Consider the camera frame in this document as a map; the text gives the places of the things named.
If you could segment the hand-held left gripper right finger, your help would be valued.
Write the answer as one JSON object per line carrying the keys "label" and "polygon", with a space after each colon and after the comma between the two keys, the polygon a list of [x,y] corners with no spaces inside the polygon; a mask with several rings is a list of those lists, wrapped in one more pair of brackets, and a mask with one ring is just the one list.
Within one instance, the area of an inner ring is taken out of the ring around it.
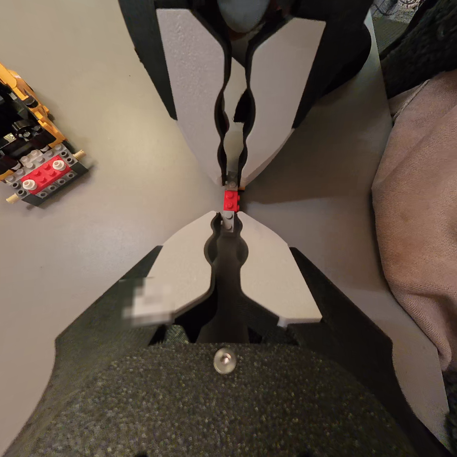
{"label": "hand-held left gripper right finger", "polygon": [[319,323],[322,314],[289,245],[248,214],[237,214],[248,255],[240,269],[244,295],[274,314],[277,325]]}

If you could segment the person's pink garment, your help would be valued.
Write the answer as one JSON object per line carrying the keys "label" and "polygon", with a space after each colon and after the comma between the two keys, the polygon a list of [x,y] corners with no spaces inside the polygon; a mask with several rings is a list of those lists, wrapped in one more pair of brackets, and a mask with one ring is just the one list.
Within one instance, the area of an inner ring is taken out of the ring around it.
{"label": "person's pink garment", "polygon": [[398,303],[436,346],[457,352],[457,73],[408,91],[372,184],[382,269]]}

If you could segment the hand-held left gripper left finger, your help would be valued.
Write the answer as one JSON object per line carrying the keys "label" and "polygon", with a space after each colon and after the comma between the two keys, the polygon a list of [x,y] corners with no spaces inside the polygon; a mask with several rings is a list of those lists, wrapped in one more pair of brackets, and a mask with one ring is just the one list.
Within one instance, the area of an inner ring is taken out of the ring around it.
{"label": "hand-held left gripper left finger", "polygon": [[172,235],[146,277],[146,317],[174,323],[196,342],[216,315],[218,293],[213,271],[221,215],[210,211]]}

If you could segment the yellow lego car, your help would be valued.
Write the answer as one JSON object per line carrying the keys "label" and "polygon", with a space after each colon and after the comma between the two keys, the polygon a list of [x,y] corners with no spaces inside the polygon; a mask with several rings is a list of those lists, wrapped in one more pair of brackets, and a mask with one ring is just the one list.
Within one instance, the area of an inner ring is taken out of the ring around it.
{"label": "yellow lego car", "polygon": [[0,179],[9,203],[39,207],[89,171],[34,90],[0,65]]}

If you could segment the grey lego plate orange ends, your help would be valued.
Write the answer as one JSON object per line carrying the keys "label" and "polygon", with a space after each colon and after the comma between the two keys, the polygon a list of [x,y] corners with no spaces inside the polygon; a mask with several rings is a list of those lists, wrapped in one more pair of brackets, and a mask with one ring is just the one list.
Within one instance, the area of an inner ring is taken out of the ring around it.
{"label": "grey lego plate orange ends", "polygon": [[238,195],[239,195],[239,203],[238,204],[239,204],[239,207],[240,207],[240,200],[241,200],[241,196],[242,196],[242,194],[244,192],[244,187],[239,187],[238,186],[238,182],[237,183],[236,182],[228,182],[227,178],[225,177],[225,181],[223,183],[223,188],[224,188],[224,192],[226,190],[234,190],[234,191],[238,192]]}

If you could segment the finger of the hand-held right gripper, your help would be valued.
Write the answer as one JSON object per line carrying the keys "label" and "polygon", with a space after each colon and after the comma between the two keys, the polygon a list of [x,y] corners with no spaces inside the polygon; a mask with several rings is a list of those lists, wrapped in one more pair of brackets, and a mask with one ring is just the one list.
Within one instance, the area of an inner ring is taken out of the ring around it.
{"label": "finger of the hand-held right gripper", "polygon": [[243,123],[240,187],[271,163],[294,131],[325,27],[323,20],[287,17],[234,39],[233,57],[245,68],[247,83],[233,116]]}
{"label": "finger of the hand-held right gripper", "polygon": [[223,95],[231,50],[197,11],[156,10],[177,125],[190,151],[216,185],[226,179]]}

